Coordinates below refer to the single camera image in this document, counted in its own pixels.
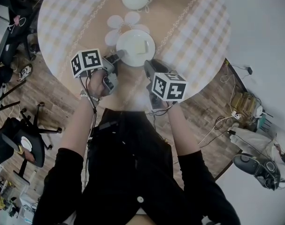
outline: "wooden floor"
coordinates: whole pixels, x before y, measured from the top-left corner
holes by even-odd
[[[28,61],[19,54],[19,69],[24,67]],[[20,100],[20,107],[26,107],[32,118],[36,111],[36,105],[43,101],[45,107],[42,109],[39,117],[39,125],[41,128],[57,128],[62,127],[65,129],[69,117],[73,114],[78,104],[78,99],[72,95],[60,82],[50,73],[41,55],[38,55],[36,60],[32,62],[33,73],[28,78],[25,85],[13,92],[10,96],[10,101]],[[198,141],[212,129],[215,120],[219,116],[228,117],[230,114],[229,101],[233,90],[233,76],[228,82],[220,82],[220,77],[226,74],[227,69],[222,68],[216,77],[199,93],[188,99],[181,104],[184,114],[189,121],[192,132],[195,134]],[[8,87],[11,88],[16,85],[16,82],[10,82]],[[0,112],[0,128],[3,121],[9,116],[12,109],[9,108]],[[103,113],[102,108],[98,108],[98,122]],[[15,106],[11,117],[18,117],[19,107]],[[149,120],[153,123],[152,116],[148,116]],[[212,133],[200,144],[206,145],[212,138],[225,131],[233,120],[227,120],[226,124],[220,129],[213,129]],[[173,138],[171,135],[170,125],[167,115],[156,117],[156,128],[158,133],[168,140],[173,146]],[[31,183],[27,194],[35,201],[41,195],[43,189],[43,180],[48,171],[53,167],[55,156],[60,146],[60,139],[62,135],[43,135],[43,139],[47,145],[52,144],[53,150],[46,151],[46,159],[43,168],[28,164],[25,171],[25,178],[29,179],[34,170],[37,174]],[[232,144],[229,139],[222,135],[215,139],[210,145],[202,149],[204,160],[213,176],[217,176],[227,164],[231,161],[232,157],[239,151],[239,148]],[[174,161],[177,161],[177,155],[173,146]],[[9,178],[18,190],[23,186],[14,178],[13,170],[19,171],[22,164],[22,159],[19,155],[14,156],[4,163],[6,172],[3,175]],[[178,164],[174,165],[174,176],[180,186],[183,186],[181,179],[181,172]]]

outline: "shoe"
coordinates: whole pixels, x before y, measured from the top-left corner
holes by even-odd
[[[33,67],[31,64],[28,64],[24,69],[19,72],[18,82],[22,82],[25,78],[27,78],[33,72]]]

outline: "black sleeve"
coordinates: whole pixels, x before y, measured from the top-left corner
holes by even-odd
[[[215,223],[222,225],[240,225],[240,220],[227,201],[221,188],[206,167],[202,152],[178,157],[184,192],[190,201],[193,201],[204,216]]]
[[[33,225],[62,223],[76,210],[82,195],[83,161],[74,151],[58,150],[55,165],[45,177]]]

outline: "hand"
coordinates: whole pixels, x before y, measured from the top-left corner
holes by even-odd
[[[96,98],[100,98],[105,95],[105,87],[102,83],[105,74],[106,72],[104,69],[100,69],[92,73],[88,84],[88,91]]]

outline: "chair wheel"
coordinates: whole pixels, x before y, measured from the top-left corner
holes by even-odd
[[[34,61],[36,59],[36,55],[32,55],[31,61]]]

